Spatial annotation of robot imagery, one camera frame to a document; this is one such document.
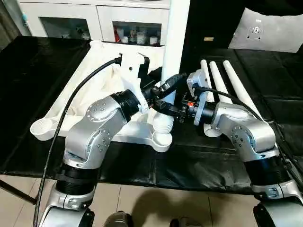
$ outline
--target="white pillar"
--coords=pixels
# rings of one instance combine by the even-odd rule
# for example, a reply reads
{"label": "white pillar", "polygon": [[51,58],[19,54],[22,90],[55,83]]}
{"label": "white pillar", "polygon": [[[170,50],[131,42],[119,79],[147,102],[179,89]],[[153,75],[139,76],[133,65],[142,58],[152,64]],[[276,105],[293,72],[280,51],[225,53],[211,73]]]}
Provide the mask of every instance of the white pillar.
{"label": "white pillar", "polygon": [[[165,45],[161,84],[179,73],[183,44],[187,26],[190,0],[170,0],[169,23]],[[171,93],[163,100],[174,104],[176,92]],[[154,118],[154,138],[165,137],[172,130],[174,118],[157,113]]]}

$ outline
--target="black cloth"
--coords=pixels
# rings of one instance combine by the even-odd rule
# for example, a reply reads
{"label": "black cloth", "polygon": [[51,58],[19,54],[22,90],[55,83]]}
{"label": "black cloth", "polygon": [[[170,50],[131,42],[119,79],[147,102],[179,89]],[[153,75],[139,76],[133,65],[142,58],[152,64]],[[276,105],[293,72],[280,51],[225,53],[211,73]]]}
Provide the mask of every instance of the black cloth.
{"label": "black cloth", "polygon": [[[51,141],[39,141],[29,127],[46,114],[88,49],[88,42],[82,40],[22,37],[0,53],[0,102],[5,110],[1,111],[0,173],[41,177]],[[262,116],[274,128],[277,141],[288,144],[302,162],[303,57],[228,49],[201,53],[184,57],[182,70],[195,71],[201,59],[215,61],[234,94],[222,66],[223,60],[229,60]],[[166,153],[157,153],[149,146],[111,142],[100,182],[251,193],[244,165],[225,136],[208,138],[192,122],[175,122],[172,135],[173,143]],[[55,178],[63,150],[64,138],[58,138],[48,178]]]}

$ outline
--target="person's foot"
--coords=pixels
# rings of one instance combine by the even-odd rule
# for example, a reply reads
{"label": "person's foot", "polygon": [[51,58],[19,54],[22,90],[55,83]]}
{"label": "person's foot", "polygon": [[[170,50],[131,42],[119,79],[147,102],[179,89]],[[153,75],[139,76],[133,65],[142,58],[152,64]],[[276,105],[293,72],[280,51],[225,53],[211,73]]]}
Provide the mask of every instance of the person's foot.
{"label": "person's foot", "polygon": [[187,217],[182,217],[179,219],[173,219],[170,222],[169,227],[203,227],[199,222],[187,218]]}
{"label": "person's foot", "polygon": [[110,215],[104,224],[104,227],[133,227],[132,216],[119,211]]}

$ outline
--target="white cabinet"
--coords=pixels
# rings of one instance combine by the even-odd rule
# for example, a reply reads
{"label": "white cabinet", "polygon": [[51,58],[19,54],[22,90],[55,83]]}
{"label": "white cabinet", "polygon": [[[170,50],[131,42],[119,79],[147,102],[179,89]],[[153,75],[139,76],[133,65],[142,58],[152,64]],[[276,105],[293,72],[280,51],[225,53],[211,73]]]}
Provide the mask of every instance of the white cabinet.
{"label": "white cabinet", "polygon": [[150,37],[158,44],[166,43],[169,10],[98,6],[98,15],[104,41],[116,42],[117,36],[128,42],[150,44]]}
{"label": "white cabinet", "polygon": [[33,36],[165,45],[169,0],[19,0]]}
{"label": "white cabinet", "polygon": [[33,36],[102,40],[96,6],[20,3]]}

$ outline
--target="shelf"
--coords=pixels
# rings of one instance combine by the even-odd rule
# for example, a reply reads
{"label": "shelf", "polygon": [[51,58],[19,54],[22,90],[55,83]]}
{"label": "shelf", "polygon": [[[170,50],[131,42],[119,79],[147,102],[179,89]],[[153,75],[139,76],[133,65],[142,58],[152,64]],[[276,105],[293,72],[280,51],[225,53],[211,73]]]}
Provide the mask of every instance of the shelf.
{"label": "shelf", "polygon": [[18,0],[19,2],[64,3],[97,6],[120,6],[132,8],[169,9],[170,0],[137,1],[137,0]]}

